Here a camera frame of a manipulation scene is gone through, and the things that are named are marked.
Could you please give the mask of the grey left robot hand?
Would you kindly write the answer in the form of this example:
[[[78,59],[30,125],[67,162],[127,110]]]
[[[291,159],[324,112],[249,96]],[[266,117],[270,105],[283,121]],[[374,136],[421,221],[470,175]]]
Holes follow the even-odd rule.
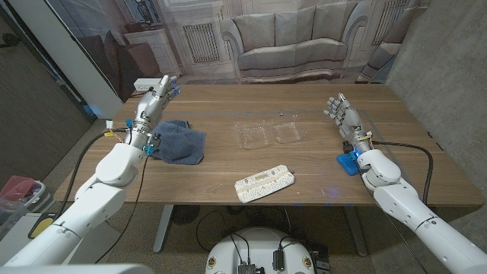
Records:
[[[180,93],[177,76],[165,75],[163,78],[138,78],[134,82],[136,91],[145,94],[135,111],[133,129],[151,132],[162,117],[162,111]]]

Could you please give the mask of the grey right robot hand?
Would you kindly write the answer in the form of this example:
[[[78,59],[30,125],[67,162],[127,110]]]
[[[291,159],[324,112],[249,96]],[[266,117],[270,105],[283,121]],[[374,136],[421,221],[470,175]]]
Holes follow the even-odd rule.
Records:
[[[351,106],[344,94],[339,93],[337,98],[330,97],[327,106],[328,109],[323,113],[338,126],[340,135],[346,141],[353,143],[371,137],[371,133],[364,130],[358,112]]]

